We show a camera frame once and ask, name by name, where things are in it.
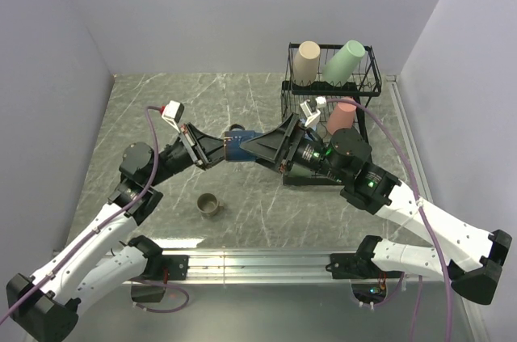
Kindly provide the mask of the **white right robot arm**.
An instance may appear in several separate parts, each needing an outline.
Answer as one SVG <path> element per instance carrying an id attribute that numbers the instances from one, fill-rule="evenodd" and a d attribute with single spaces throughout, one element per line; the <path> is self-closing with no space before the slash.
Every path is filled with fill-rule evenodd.
<path id="1" fill-rule="evenodd" d="M 355 253 L 360 274 L 408 272 L 446 281 L 461 297 L 489 305 L 498 287 L 512 237 L 471 226 L 413 192 L 369 159 L 371 146 L 355 129 L 339 129 L 326 145 L 313 140 L 295 115 L 268 133 L 239 145 L 257 163 L 284 172 L 298 165 L 341 185 L 357 209 L 394 222 L 426 247 L 369 235 Z"/>

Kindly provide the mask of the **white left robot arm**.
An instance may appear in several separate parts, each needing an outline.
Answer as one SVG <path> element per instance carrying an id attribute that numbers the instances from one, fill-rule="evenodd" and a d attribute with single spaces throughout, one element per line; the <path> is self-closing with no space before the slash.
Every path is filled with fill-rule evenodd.
<path id="1" fill-rule="evenodd" d="M 156 209 L 163 197 L 156 185 L 192 165 L 203 170 L 217 165 L 224 158 L 223 145 L 222 139 L 186 124 L 163 151 L 144 142 L 128 146 L 119 184 L 86 229 L 45 266 L 7 283 L 8 317 L 37 341 L 63 341 L 80 314 L 118 285 L 163 278 L 173 264 L 143 235 L 109 260 L 103 257 Z"/>

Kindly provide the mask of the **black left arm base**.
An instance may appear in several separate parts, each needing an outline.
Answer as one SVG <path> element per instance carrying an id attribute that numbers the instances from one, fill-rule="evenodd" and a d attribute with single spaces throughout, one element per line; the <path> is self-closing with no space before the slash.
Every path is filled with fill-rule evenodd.
<path id="1" fill-rule="evenodd" d="M 164 281 L 185 281 L 189 267 L 188 255 L 164 255 L 162 257 L 162 269 Z"/>

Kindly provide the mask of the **pink plastic tumbler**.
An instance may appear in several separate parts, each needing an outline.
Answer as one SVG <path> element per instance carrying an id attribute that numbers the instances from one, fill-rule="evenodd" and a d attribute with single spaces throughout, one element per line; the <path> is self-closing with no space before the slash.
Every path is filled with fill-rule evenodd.
<path id="1" fill-rule="evenodd" d="M 339 129 L 351 129 L 355 122 L 356 106 L 352 103 L 337 102 L 326 122 L 327 131 L 333 135 Z"/>

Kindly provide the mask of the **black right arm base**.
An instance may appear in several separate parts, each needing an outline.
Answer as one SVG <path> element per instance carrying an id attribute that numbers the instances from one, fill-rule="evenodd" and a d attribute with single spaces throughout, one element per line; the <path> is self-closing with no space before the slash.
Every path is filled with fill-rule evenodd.
<path id="1" fill-rule="evenodd" d="M 334 280 L 367 280 L 381 277 L 384 273 L 372 262 L 370 255 L 332 253 L 325 270 Z"/>

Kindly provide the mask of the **beige plastic tumbler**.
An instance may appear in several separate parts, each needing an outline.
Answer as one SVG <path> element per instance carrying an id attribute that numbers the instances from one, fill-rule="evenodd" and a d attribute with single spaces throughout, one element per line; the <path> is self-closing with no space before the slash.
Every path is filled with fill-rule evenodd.
<path id="1" fill-rule="evenodd" d="M 321 49 L 311 40 L 300 44 L 292 62 L 292 80 L 298 86 L 308 86 L 318 73 Z"/>

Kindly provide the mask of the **large green plastic tumbler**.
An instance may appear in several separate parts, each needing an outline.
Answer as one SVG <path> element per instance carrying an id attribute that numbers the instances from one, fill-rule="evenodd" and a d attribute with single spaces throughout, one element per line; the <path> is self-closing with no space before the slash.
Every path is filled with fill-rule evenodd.
<path id="1" fill-rule="evenodd" d="M 324 65 L 322 80 L 333 85 L 345 84 L 354 73 L 364 55 L 365 47 L 357 40 L 349 40 Z"/>

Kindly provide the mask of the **dark blue ceramic mug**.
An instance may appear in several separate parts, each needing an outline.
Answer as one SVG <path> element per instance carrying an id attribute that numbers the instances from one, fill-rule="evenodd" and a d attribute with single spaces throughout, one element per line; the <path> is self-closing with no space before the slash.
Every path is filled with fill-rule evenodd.
<path id="1" fill-rule="evenodd" d="M 232 124 L 223 135 L 223 152 L 226 162 L 246 163 L 254 162 L 256 157 L 241 148 L 241 144 L 252 138 L 262 136 L 263 133 L 245 129 L 242 125 Z"/>

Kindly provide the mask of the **olive ceramic mug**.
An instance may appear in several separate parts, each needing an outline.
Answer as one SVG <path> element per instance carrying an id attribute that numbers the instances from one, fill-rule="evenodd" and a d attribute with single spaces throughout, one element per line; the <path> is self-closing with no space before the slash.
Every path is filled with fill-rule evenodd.
<path id="1" fill-rule="evenodd" d="M 203 218 L 215 217 L 224 209 L 224 204 L 212 193 L 203 193 L 196 201 L 196 208 Z"/>

